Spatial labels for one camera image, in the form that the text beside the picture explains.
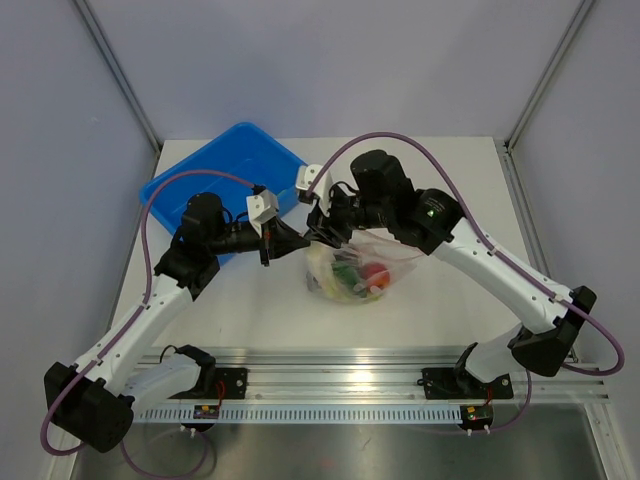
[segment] slotted metal strip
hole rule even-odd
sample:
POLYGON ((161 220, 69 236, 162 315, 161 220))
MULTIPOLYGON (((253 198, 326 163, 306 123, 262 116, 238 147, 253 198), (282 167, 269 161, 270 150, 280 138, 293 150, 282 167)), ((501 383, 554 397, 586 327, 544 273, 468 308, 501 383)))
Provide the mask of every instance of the slotted metal strip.
POLYGON ((457 424, 453 405, 233 405, 217 420, 194 418, 196 404, 165 403, 138 416, 135 423, 260 424, 457 424))

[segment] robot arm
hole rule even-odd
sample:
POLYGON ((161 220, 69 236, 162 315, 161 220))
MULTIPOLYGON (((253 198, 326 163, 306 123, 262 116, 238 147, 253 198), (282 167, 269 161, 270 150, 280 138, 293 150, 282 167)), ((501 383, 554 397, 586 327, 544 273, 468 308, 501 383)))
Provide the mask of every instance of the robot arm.
MULTIPOLYGON (((296 188, 301 201, 313 201, 307 191, 319 171, 319 165, 299 171, 296 188)), ((591 290, 571 290, 553 282, 497 244, 489 251, 456 200, 437 189, 414 189, 398 159, 382 150, 357 157, 351 172, 359 189, 353 194, 333 184, 329 175, 318 183, 314 190, 317 202, 307 220, 308 238, 339 247, 350 240, 353 230, 386 228, 401 243, 464 272, 521 321, 522 327, 515 331, 467 348, 453 369, 465 395, 482 397, 490 382, 522 367, 543 376, 558 372, 583 323, 558 300, 567 299, 588 313, 595 302, 591 290), (547 298, 497 258, 497 249, 544 282, 556 298, 547 298)))
POLYGON ((134 305, 73 365, 58 362, 47 371, 44 383, 51 408, 78 372, 96 363, 62 400, 53 423, 107 452, 124 438, 135 414, 180 392, 214 390, 215 358, 189 345, 160 365, 130 375, 166 326, 218 273, 218 255, 259 251, 262 264, 269 265, 309 245, 278 218, 277 198, 263 187, 247 198, 247 209, 247 221, 227 222, 217 195, 202 193, 189 200, 170 248, 155 267, 149 301, 126 335, 122 327, 141 305, 134 305))

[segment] gray floor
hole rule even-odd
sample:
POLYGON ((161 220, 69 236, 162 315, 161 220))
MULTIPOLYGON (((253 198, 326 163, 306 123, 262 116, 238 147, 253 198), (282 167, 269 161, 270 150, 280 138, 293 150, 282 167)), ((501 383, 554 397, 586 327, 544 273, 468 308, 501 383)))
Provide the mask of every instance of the gray floor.
MULTIPOLYGON (((514 410, 504 407, 501 418, 514 410)), ((215 452, 193 478, 216 480, 604 479, 586 417, 578 407, 532 407, 513 430, 467 438, 451 427, 380 425, 218 425, 215 452)), ((139 466, 179 475, 195 465, 201 442, 175 427, 134 426, 126 443, 139 466)), ((73 480, 134 480, 119 449, 87 449, 73 480)))

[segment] red fruit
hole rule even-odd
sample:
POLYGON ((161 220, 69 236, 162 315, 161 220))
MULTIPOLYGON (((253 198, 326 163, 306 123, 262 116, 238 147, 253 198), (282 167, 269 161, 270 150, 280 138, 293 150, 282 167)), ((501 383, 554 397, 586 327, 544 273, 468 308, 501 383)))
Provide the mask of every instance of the red fruit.
POLYGON ((367 281, 367 288, 376 287, 384 290, 391 284, 391 274, 382 263, 365 263, 360 269, 360 275, 367 281))

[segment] blue tray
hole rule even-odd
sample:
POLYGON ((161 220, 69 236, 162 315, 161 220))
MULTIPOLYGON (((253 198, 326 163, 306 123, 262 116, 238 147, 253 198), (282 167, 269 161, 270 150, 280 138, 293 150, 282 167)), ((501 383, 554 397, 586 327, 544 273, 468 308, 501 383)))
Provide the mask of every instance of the blue tray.
MULTIPOLYGON (((301 165, 306 163, 258 127, 239 123, 147 183, 140 191, 140 200, 146 204, 156 187, 176 173, 210 168, 265 185, 278 196, 280 214, 284 215, 298 202, 295 181, 301 165)), ((187 201, 200 192, 219 195, 234 217, 247 210, 246 197, 251 195, 251 190, 233 180, 194 175, 168 185, 153 202, 151 213, 173 235, 180 226, 187 201)), ((220 264, 231 257, 221 257, 220 264)))

